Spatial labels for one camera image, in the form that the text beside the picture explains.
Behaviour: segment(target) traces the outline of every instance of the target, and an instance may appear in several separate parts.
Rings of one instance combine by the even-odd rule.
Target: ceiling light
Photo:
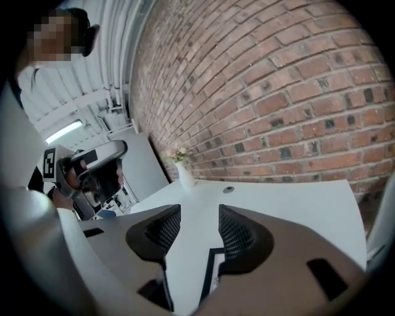
[[[46,139],[46,142],[48,144],[51,144],[53,141],[57,140],[58,138],[62,137],[63,135],[66,135],[67,133],[70,133],[71,131],[74,131],[76,128],[81,127],[82,122],[80,120],[71,123],[70,125],[67,125],[65,128],[61,129],[60,131],[57,131],[54,133],[52,136]]]

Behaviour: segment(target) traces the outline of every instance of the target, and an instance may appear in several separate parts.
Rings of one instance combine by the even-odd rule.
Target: person
[[[87,57],[91,54],[99,31],[98,25],[91,27],[88,14],[77,8],[54,9],[47,15],[42,16],[39,23],[28,32],[27,40],[23,46],[15,69],[9,76],[10,88],[23,109],[17,79],[20,73],[28,66],[35,71],[32,77],[32,86],[35,82],[35,74],[43,67],[64,67],[75,58]],[[85,161],[81,161],[81,167],[86,168]],[[123,183],[122,170],[117,170],[118,182]],[[70,169],[65,179],[73,188],[78,189],[81,185],[74,169]],[[28,188],[43,193],[43,176],[36,167],[30,178]],[[65,197],[56,187],[48,192],[48,197],[56,207],[73,209],[71,199]]]

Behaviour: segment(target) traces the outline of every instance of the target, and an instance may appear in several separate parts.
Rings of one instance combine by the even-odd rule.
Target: ceiling beam
[[[124,84],[123,90],[129,91],[129,84]],[[113,95],[113,92],[115,94],[115,89],[112,88],[111,95]],[[46,128],[52,126],[59,119],[62,119],[65,116],[68,116],[71,113],[75,112],[77,110],[77,106],[78,108],[81,109],[92,103],[99,102],[105,99],[107,99],[107,94],[104,88],[100,90],[96,90],[95,92],[92,93],[88,93],[84,96],[80,96],[78,98],[75,98],[72,102],[68,102],[54,109],[52,112],[48,113],[48,115],[42,117],[41,120],[35,122],[34,126],[38,131],[43,131]]]

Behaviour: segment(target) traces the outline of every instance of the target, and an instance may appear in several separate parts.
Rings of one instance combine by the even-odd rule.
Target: white table
[[[227,186],[235,190],[222,193]],[[177,315],[188,315],[198,306],[209,249],[223,247],[218,232],[219,204],[303,224],[366,269],[364,226],[346,180],[289,184],[199,180],[190,191],[177,180],[134,205],[130,213],[166,204],[181,205],[181,229],[166,256]]]

